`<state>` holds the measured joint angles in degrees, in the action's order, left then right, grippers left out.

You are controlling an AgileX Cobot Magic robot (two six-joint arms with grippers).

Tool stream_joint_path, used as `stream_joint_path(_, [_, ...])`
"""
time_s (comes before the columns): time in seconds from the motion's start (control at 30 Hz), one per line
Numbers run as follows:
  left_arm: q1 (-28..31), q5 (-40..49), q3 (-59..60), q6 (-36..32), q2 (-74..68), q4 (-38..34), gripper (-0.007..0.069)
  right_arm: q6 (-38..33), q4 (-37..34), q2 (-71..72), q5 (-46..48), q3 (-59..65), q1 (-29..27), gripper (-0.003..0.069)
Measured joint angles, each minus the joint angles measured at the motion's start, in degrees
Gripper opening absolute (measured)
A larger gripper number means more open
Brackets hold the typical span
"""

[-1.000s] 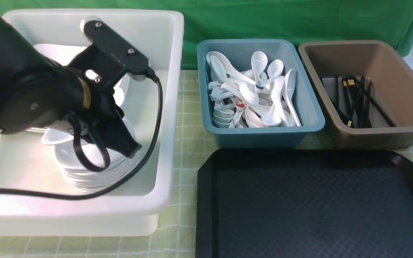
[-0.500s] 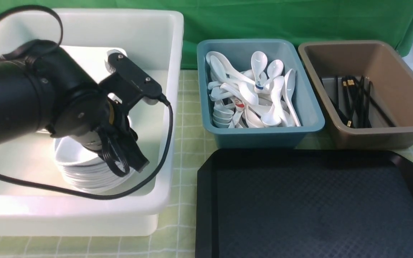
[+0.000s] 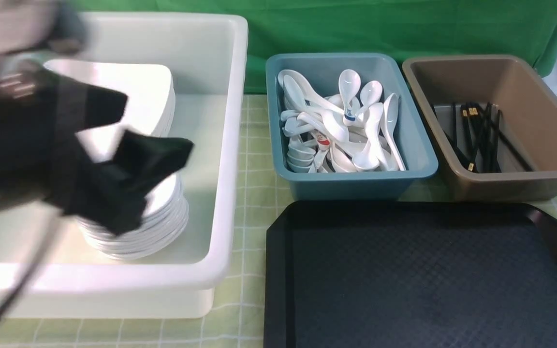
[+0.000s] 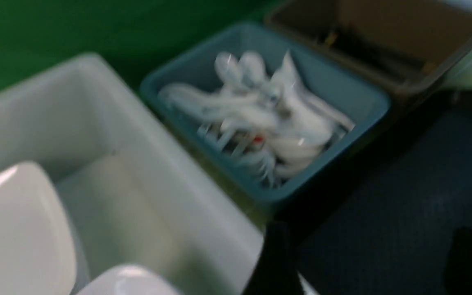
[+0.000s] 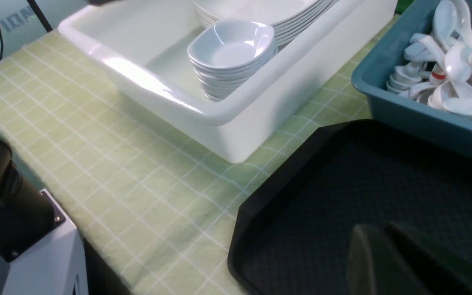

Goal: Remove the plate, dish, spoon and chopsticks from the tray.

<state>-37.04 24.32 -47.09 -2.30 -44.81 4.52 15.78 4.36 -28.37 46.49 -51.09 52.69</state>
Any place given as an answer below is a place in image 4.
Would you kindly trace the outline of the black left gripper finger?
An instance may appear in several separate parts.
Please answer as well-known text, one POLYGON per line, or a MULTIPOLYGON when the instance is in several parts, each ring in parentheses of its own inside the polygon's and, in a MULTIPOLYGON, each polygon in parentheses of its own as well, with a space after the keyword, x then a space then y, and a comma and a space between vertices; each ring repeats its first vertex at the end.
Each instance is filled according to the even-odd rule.
POLYGON ((284 222, 267 223, 260 256, 242 294, 304 294, 296 269, 289 228, 284 222))

